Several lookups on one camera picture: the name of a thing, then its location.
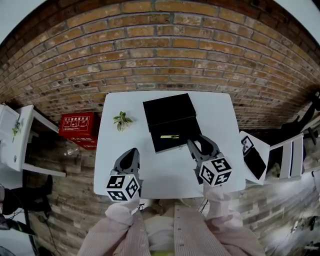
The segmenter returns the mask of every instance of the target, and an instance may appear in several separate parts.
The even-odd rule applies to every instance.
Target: white chair
[[[243,132],[243,131],[240,132],[241,139],[243,139],[247,135],[248,134],[246,132]],[[272,184],[276,182],[297,181],[301,178],[302,170],[303,170],[303,151],[304,151],[303,150],[304,148],[303,133],[300,133],[297,136],[294,136],[290,139],[287,139],[273,146],[270,146],[264,143],[263,141],[253,137],[252,135],[250,135],[249,137],[251,138],[251,141],[253,142],[256,150],[259,152],[266,166],[268,166],[269,152],[272,150],[278,149],[280,147],[283,147],[283,149],[282,149],[282,162],[281,162],[281,170],[280,170],[279,178],[270,177],[265,180],[266,171],[267,171],[267,168],[266,168],[261,178],[259,180],[257,179],[254,180],[252,179],[253,174],[247,167],[246,168],[248,171],[248,173],[246,173],[247,180],[253,183],[263,185],[263,184]]]
[[[300,180],[304,159],[304,134],[300,133],[290,139],[270,147],[271,150],[282,147],[280,176],[272,181],[287,182]]]

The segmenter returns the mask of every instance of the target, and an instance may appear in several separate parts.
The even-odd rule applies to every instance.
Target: red brick wall
[[[319,53],[269,0],[49,0],[0,47],[0,99],[59,121],[112,92],[220,92],[240,128],[278,128],[317,88]]]

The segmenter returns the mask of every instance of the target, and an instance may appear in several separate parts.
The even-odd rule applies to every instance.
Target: wooden floor
[[[32,143],[29,159],[39,167],[67,173],[66,178],[53,177],[53,192],[48,197],[52,214],[47,223],[62,256],[77,254],[88,230],[110,205],[107,196],[93,191],[95,151],[81,150],[79,154],[64,156],[70,145],[54,135],[40,136]],[[320,155],[310,143],[308,147],[310,156],[306,162],[310,164],[320,159]],[[28,186],[41,186],[45,179],[45,175],[30,172]],[[231,208],[241,213],[244,225],[256,234],[267,256],[304,255],[303,246],[311,241],[320,242],[320,227],[316,225],[313,231],[308,228],[310,217],[320,215],[315,182],[320,190],[320,172],[315,173],[315,180],[311,173],[306,173],[300,181],[254,185],[230,194]],[[203,198],[190,198],[185,202],[198,209]],[[30,213],[29,217],[38,235],[37,245],[59,255],[47,225],[38,219],[39,214]],[[292,233],[296,221],[298,228]]]

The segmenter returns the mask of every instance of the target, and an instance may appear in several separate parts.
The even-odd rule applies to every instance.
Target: black pants
[[[34,212],[44,211],[45,204],[42,202],[37,203],[35,200],[45,196],[46,192],[43,187],[6,189],[4,192],[4,200],[2,202],[2,214],[10,215],[18,208]]]

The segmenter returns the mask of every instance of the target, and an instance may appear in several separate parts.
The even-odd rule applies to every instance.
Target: person's arm
[[[106,218],[90,229],[77,255],[102,256],[115,250],[133,224],[131,212],[138,206],[139,199],[136,193],[131,201],[110,205],[105,211]]]
[[[240,214],[229,210],[230,197],[221,186],[204,182],[203,193],[210,203],[206,224],[225,249],[232,256],[265,256],[255,234],[243,227]]]

